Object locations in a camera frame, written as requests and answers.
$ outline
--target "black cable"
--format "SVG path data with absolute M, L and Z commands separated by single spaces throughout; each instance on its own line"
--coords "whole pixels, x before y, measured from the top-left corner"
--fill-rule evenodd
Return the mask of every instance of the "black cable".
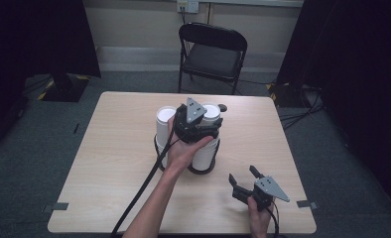
M 183 23 L 185 25 L 186 24 L 186 8 L 180 7 L 180 10 L 181 10 L 181 17 L 183 18 Z
M 277 208 L 277 205 L 276 205 L 276 203 L 273 200 L 272 200 L 272 203 L 273 203 L 274 207 L 276 208 L 277 223 L 279 224 L 280 223 L 280 220 L 279 220 L 279 209 Z
M 269 209 L 269 207 L 266 207 L 267 211 L 270 213 L 270 216 L 273 218 L 273 221 L 275 223 L 275 233 L 274 238 L 279 237 L 279 221 L 276 219 L 276 216 L 273 214 L 273 212 Z
M 210 9 L 211 9 L 211 3 L 208 3 L 208 13 L 207 13 L 207 23 L 210 24 Z
M 114 229 L 112 230 L 111 232 L 111 238 L 115 238 L 117 232 L 118 232 L 118 229 L 119 227 L 121 226 L 122 222 L 125 220 L 125 218 L 127 217 L 128 213 L 130 213 L 131 209 L 133 208 L 133 206 L 136 204 L 136 202 L 139 200 L 140 196 L 143 194 L 143 191 L 146 189 L 147 185 L 149 184 L 149 182 L 152 180 L 153 178 L 153 175 L 155 174 L 156 170 L 158 169 L 159 167 L 159 164 L 162 162 L 162 159 L 167 155 L 169 149 L 171 149 L 171 147 L 177 143 L 178 141 L 180 141 L 181 139 L 178 139 L 177 141 L 175 141 L 173 144 L 171 144 L 171 140 L 172 140 L 172 137 L 174 135 L 174 132 L 175 132 L 175 123 L 176 123 L 176 118 L 174 119 L 174 125 L 172 127 L 172 130 L 171 130 L 171 134 L 169 135 L 169 138 L 168 138 L 168 142 L 167 144 L 165 145 L 165 149 L 162 151 L 161 155 L 158 156 L 158 158 L 156 159 L 156 163 L 155 165 L 153 165 L 152 169 L 150 170 L 149 174 L 147 175 L 146 179 L 144 180 L 142 186 L 140 187 L 140 189 L 138 190 L 138 192 L 136 193 L 136 195 L 134 196 L 133 200 L 130 202 L 130 204 L 128 205 L 127 209 L 125 209 L 124 213 L 122 214 L 122 216 L 119 218 L 118 222 L 116 223 Z
M 305 113 L 301 113 L 301 114 L 297 114 L 297 115 L 284 115 L 284 116 L 279 116 L 281 119 L 281 121 L 287 121 L 287 120 L 292 120 L 292 119 L 295 119 L 294 121 L 292 122 L 289 122 L 287 123 L 284 127 L 283 127 L 283 130 L 287 130 L 289 129 L 290 127 L 292 127 L 293 125 L 295 125 L 297 122 L 301 121 L 302 119 L 304 119 L 306 116 L 308 115 L 311 115 L 313 113 L 316 113 L 316 112 L 319 112 L 321 111 L 322 109 L 324 109 L 324 107 L 322 105 L 316 107 L 316 104 L 319 100 L 319 97 L 320 97 L 320 91 L 319 90 L 316 90 L 315 91 L 317 92 L 317 96 L 316 96 L 316 99 L 313 103 L 313 105 L 311 106 L 311 108 L 305 112 Z

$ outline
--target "chair seat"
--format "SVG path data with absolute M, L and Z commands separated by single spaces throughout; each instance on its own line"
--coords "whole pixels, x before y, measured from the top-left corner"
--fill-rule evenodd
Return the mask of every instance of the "chair seat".
M 183 64 L 183 70 L 187 73 L 227 77 L 227 81 L 233 81 L 238 73 L 240 58 L 240 52 L 195 44 Z

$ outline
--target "forearm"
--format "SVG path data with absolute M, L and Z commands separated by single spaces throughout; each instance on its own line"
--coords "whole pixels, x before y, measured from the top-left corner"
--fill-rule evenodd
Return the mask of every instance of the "forearm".
M 125 231 L 125 237 L 157 237 L 162 218 L 178 179 L 177 173 L 164 171 L 158 184 Z

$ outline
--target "hand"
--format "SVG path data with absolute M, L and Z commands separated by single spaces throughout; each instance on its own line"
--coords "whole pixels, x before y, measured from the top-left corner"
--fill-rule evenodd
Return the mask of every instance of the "hand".
M 273 205 L 269 206 L 269 210 L 273 212 Z M 252 196 L 248 197 L 248 213 L 251 237 L 266 238 L 271 219 L 270 213 L 266 209 L 258 211 L 257 202 Z
M 173 116 L 168 120 L 169 134 L 171 134 L 174 119 L 175 117 Z M 178 139 L 178 136 L 174 133 L 171 143 L 176 142 Z M 207 136 L 193 144 L 187 144 L 181 140 L 177 141 L 177 143 L 175 143 L 168 151 L 168 164 L 166 170 L 172 170 L 180 175 L 183 170 L 192 163 L 196 152 L 207 145 L 211 140 L 213 140 L 213 138 L 211 136 Z

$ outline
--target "black curtain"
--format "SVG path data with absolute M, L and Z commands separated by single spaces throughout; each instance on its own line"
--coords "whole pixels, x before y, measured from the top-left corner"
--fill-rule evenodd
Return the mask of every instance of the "black curtain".
M 391 197 L 391 1 L 306 0 L 279 72 L 286 82 L 323 89 L 349 149 Z
M 52 71 L 100 77 L 81 0 L 0 0 L 0 122 L 28 76 Z

